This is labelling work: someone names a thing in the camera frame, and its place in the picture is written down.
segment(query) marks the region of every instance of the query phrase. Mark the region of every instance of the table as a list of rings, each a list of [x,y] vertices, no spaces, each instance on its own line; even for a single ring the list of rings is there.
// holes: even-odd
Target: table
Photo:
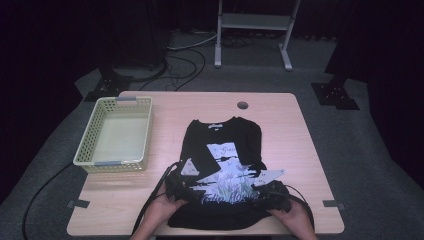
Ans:
[[[215,67],[220,68],[221,63],[221,31],[222,28],[244,28],[286,31],[283,43],[278,44],[281,57],[283,58],[286,71],[292,71],[293,67],[287,53],[291,32],[299,10],[300,0],[295,0],[293,10],[288,16],[240,14],[222,12],[223,0],[219,0],[218,23],[215,44]]]
[[[278,178],[298,189],[315,216],[316,232],[344,230],[296,97],[290,93],[123,92],[120,96],[150,96],[153,126],[147,170],[88,174],[79,196],[87,208],[75,207],[67,231],[73,236],[130,235],[138,213],[165,169],[178,161],[189,123],[222,122],[233,116],[256,122],[262,129],[262,159],[268,169],[285,169]],[[243,110],[239,102],[248,104]],[[243,230],[202,231],[160,226],[155,235],[282,235],[288,231],[273,217]]]

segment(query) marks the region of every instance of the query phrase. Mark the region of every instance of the hand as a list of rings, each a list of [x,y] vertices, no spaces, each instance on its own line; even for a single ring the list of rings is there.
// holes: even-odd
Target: hand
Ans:
[[[292,209],[290,212],[284,210],[268,210],[270,214],[276,217],[286,228],[300,240],[317,240],[314,229],[312,228],[308,214],[303,206],[289,199]]]
[[[159,191],[158,197],[153,200],[144,214],[140,226],[134,232],[131,240],[148,240],[162,223],[167,221],[181,206],[187,203],[184,200],[174,201],[165,195],[165,184]]]

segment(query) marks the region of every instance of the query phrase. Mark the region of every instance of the black t-shirt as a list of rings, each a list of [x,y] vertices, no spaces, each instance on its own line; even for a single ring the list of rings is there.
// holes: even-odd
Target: black t-shirt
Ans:
[[[261,141],[259,125],[244,118],[233,117],[221,123],[193,120],[187,128],[180,159],[191,159],[200,174],[183,178],[193,190],[205,194],[200,201],[181,207],[168,225],[235,230],[269,216],[245,201],[258,196],[251,188],[253,177],[266,169],[261,159]]]

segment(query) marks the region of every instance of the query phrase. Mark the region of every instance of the black cable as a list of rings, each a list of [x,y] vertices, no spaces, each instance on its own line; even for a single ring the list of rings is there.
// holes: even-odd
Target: black cable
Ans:
[[[296,197],[296,196],[293,196],[293,195],[291,195],[291,194],[289,194],[288,198],[290,198],[290,199],[292,199],[292,200],[294,200],[294,201],[298,202],[300,205],[302,205],[302,206],[303,206],[303,208],[306,210],[306,214],[308,214],[309,221],[311,222],[311,225],[312,225],[312,229],[314,229],[314,231],[315,231],[315,219],[314,219],[314,214],[312,213],[312,209],[311,209],[311,207],[309,206],[308,202],[306,202],[305,200],[303,200],[303,201],[302,201],[302,199],[300,199],[300,198],[298,198],[298,197]]]
[[[193,79],[195,79],[197,76],[199,76],[199,74],[203,71],[203,69],[205,68],[205,65],[206,65],[206,59],[205,59],[205,56],[203,56],[203,54],[202,53],[200,53],[200,52],[198,52],[198,51],[196,51],[196,50],[193,50],[193,49],[187,49],[186,51],[191,51],[191,52],[195,52],[195,53],[197,53],[197,54],[199,54],[201,57],[202,57],[202,59],[203,59],[203,65],[202,65],[202,68],[192,77],[192,78],[190,78],[189,80],[187,80],[185,83],[183,83],[183,84],[181,84],[180,86],[178,86],[174,91],[178,91],[178,90],[180,90],[182,87],[184,87],[187,83],[189,83],[189,82],[191,82],[191,81],[193,81]]]
[[[156,195],[155,199],[156,199],[156,198],[158,198],[158,197],[160,197],[160,196],[163,196],[163,195],[165,195],[165,194],[166,194],[166,192],[161,193],[161,194],[159,194],[159,195]]]
[[[182,50],[185,50],[185,49],[190,49],[190,48],[200,47],[200,46],[206,46],[206,47],[213,46],[215,43],[210,43],[210,42],[213,39],[215,39],[216,36],[217,36],[217,34],[214,34],[213,36],[211,36],[211,37],[209,37],[209,38],[207,38],[205,40],[202,40],[200,42],[197,42],[197,43],[194,43],[194,44],[191,44],[191,45],[188,45],[188,46],[183,46],[183,47],[171,47],[172,45],[170,45],[168,47],[168,50],[171,50],[171,51],[182,51]]]
[[[297,194],[299,194],[299,196],[302,197],[303,201],[306,202],[306,199],[303,197],[303,195],[296,188],[294,188],[294,187],[292,187],[290,185],[284,185],[284,186],[289,187],[289,188],[295,190],[297,192]]]
[[[172,168],[176,166],[179,162],[175,162],[169,166],[165,172],[163,173],[162,177],[159,179],[159,182],[157,183],[156,187],[153,189],[152,193],[150,194],[147,201],[144,203],[143,207],[141,208],[140,214],[137,217],[137,220],[135,221],[132,234],[137,230],[138,226],[140,225],[141,219],[143,218],[144,214],[146,213],[147,208],[149,207],[150,203],[152,203],[153,200],[155,200],[157,197],[159,197],[158,191],[160,187],[162,186],[163,182],[165,181],[165,178],[168,176],[168,174],[171,172]]]
[[[186,62],[188,62],[188,63],[190,63],[192,66],[193,66],[193,68],[194,68],[194,70],[192,71],[192,72],[190,72],[189,74],[187,74],[187,75],[185,75],[185,76],[180,76],[179,74],[175,74],[175,73],[172,73],[172,69],[173,69],[173,67],[172,67],[172,65],[171,64],[169,64],[168,63],[168,67],[167,67],[167,71],[168,71],[168,73],[169,73],[169,76],[168,77],[159,77],[159,78],[157,78],[157,79],[152,79],[152,80],[149,80],[149,81],[147,81],[143,86],[141,86],[140,88],[139,88],[139,91],[142,91],[148,84],[150,84],[151,82],[153,82],[154,80],[159,80],[159,79],[171,79],[171,81],[172,81],[172,85],[174,86],[174,88],[177,88],[177,86],[175,85],[175,83],[174,83],[174,80],[173,80],[173,78],[176,78],[177,80],[176,80],[176,82],[178,83],[178,80],[181,80],[181,79],[185,79],[185,78],[188,78],[188,77],[191,77],[193,74],[195,74],[196,73],[196,71],[197,71],[197,66],[196,66],[196,64],[194,63],[194,62],[192,62],[192,61],[190,61],[190,60],[188,60],[188,59],[185,59],[185,58],[181,58],[181,57],[176,57],[176,56],[167,56],[168,58],[175,58],[175,59],[179,59],[179,60],[182,60],[182,61],[186,61]]]
[[[55,179],[59,174],[61,174],[63,171],[65,171],[69,166],[71,166],[73,163],[71,162],[71,163],[69,163],[68,165],[66,165],[66,166],[64,166],[59,172],[57,172],[53,177],[51,177],[46,183],[44,183],[44,185],[43,186],[41,186],[41,188],[39,188],[38,189],[38,191],[35,193],[35,195],[34,196],[32,196],[32,198],[31,198],[31,200],[30,200],[30,202],[29,202],[29,205],[28,205],[28,207],[26,208],[26,210],[25,210],[25,213],[24,213],[24,218],[23,218],[23,220],[22,220],[22,235],[23,235],[23,237],[24,237],[24,239],[25,240],[27,240],[28,239],[28,236],[27,236],[27,234],[26,234],[26,220],[27,220],[27,217],[28,217],[28,212],[29,212],[29,210],[31,209],[31,206],[32,206],[32,204],[34,203],[34,200],[37,198],[37,196],[38,196],[38,194],[40,194],[41,193],[41,191],[43,191],[43,189],[53,180],[53,179]]]
[[[216,35],[215,32],[196,32],[196,31],[191,31],[190,32],[193,35],[199,36],[199,37],[205,37],[205,38],[210,38],[210,37],[214,37]]]
[[[221,46],[233,49],[249,47],[255,43],[251,37],[227,36],[222,40]]]
[[[133,78],[123,78],[123,79],[120,79],[120,80],[123,81],[123,82],[147,82],[147,81],[159,79],[159,77],[162,76],[168,68],[168,62],[166,61],[165,58],[162,60],[162,64],[163,64],[163,67],[161,68],[161,70],[159,72],[157,72],[156,74],[152,75],[152,76],[145,77],[145,78],[134,78],[134,77]]]

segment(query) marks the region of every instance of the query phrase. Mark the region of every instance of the cable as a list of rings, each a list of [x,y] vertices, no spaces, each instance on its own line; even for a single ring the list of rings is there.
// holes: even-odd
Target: cable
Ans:
[[[166,192],[161,193],[161,194],[159,194],[159,195],[156,195],[155,199],[156,199],[156,198],[158,198],[158,197],[160,197],[160,196],[163,196],[163,195],[165,195],[165,194],[166,194]]]
[[[227,36],[227,37],[224,37],[222,40],[223,41],[221,45],[223,47],[234,48],[234,49],[252,46],[255,43],[255,41],[250,37],[242,38],[238,36]]]
[[[306,202],[306,199],[303,197],[303,195],[296,188],[294,188],[294,187],[292,187],[290,185],[284,185],[284,186],[289,187],[289,188],[295,190],[297,192],[297,194],[299,194],[299,196],[302,197],[303,201]]]
[[[174,88],[177,88],[177,86],[175,84],[178,83],[179,80],[185,79],[185,78],[188,78],[188,77],[191,77],[193,74],[196,73],[197,66],[196,66],[196,64],[194,62],[192,62],[192,61],[190,61],[188,59],[181,58],[181,57],[176,57],[176,56],[167,56],[167,57],[168,58],[174,58],[174,59],[182,60],[182,61],[186,61],[186,62],[190,63],[193,66],[194,70],[192,72],[190,72],[189,74],[185,75],[185,76],[180,76],[179,74],[172,73],[173,67],[172,67],[171,64],[168,63],[168,65],[167,65],[167,71],[169,73],[169,77],[160,77],[160,78],[157,78],[157,79],[152,79],[150,81],[147,81],[143,86],[141,86],[139,88],[139,91],[142,91],[148,84],[150,84],[154,80],[168,79],[168,78],[171,79],[173,87]]]
[[[195,79],[197,76],[199,76],[199,74],[203,71],[203,69],[205,68],[205,65],[206,65],[206,59],[205,59],[205,56],[203,56],[203,54],[202,53],[200,53],[200,52],[198,52],[198,51],[196,51],[196,50],[193,50],[193,49],[187,49],[186,51],[192,51],[192,52],[195,52],[195,53],[197,53],[197,54],[199,54],[201,57],[202,57],[202,59],[203,59],[203,65],[202,65],[202,68],[192,77],[192,78],[190,78],[188,81],[186,81],[185,83],[183,83],[183,84],[181,84],[180,86],[178,86],[174,91],[178,91],[178,90],[180,90],[182,87],[184,87],[187,83],[189,83],[189,82],[191,82],[191,81],[193,81],[193,79]]]
[[[160,187],[162,186],[163,182],[165,181],[165,178],[168,176],[168,174],[171,172],[172,168],[176,166],[179,162],[175,162],[169,166],[165,172],[163,173],[162,177],[159,179],[159,182],[156,184],[155,189],[153,189],[153,192],[150,194],[149,198],[147,199],[146,203],[144,203],[143,207],[141,208],[140,214],[137,217],[137,220],[135,221],[134,228],[132,231],[132,234],[137,230],[138,226],[140,225],[141,219],[143,218],[144,214],[146,213],[147,208],[149,207],[150,203],[155,200],[160,195],[158,194],[158,191]]]
[[[168,47],[168,49],[169,50],[173,50],[173,51],[177,51],[177,50],[184,50],[184,49],[188,49],[188,48],[193,48],[193,47],[197,47],[197,46],[200,46],[200,45],[202,45],[202,44],[204,44],[204,43],[207,43],[207,42],[209,42],[209,41],[212,41],[213,39],[215,39],[216,38],[216,34],[213,36],[213,37],[211,37],[211,38],[208,38],[208,39],[206,39],[206,40],[203,40],[203,41],[201,41],[201,42],[198,42],[198,43],[195,43],[195,44],[193,44],[193,45],[189,45],[189,46],[185,46],[185,47]]]
[[[134,78],[134,77],[133,78],[128,78],[128,79],[127,78],[122,78],[120,80],[122,82],[147,82],[147,81],[150,81],[150,80],[156,80],[160,76],[162,76],[166,72],[166,70],[167,70],[168,62],[166,61],[165,58],[162,60],[162,64],[163,64],[163,67],[161,68],[161,70],[159,72],[157,72],[156,74],[152,75],[152,76],[149,76],[149,77],[146,77],[146,78]]]
[[[213,32],[208,32],[208,31],[206,31],[206,32],[203,32],[203,31],[191,31],[190,33],[191,34],[194,34],[194,35],[198,35],[200,37],[209,37],[211,35],[216,34],[215,31],[213,31]]]
[[[53,180],[55,179],[59,174],[61,174],[63,171],[65,171],[69,166],[72,165],[72,162],[69,163],[68,165],[64,166],[59,172],[57,172],[53,177],[51,177],[46,183],[44,183],[43,186],[41,186],[41,188],[38,189],[38,191],[35,193],[35,195],[31,198],[28,207],[25,210],[24,213],[24,218],[22,220],[22,235],[24,237],[25,240],[28,239],[28,236],[26,234],[26,220],[28,217],[28,212],[31,209],[32,204],[34,203],[34,200],[37,198],[38,194],[40,194],[40,192]]]

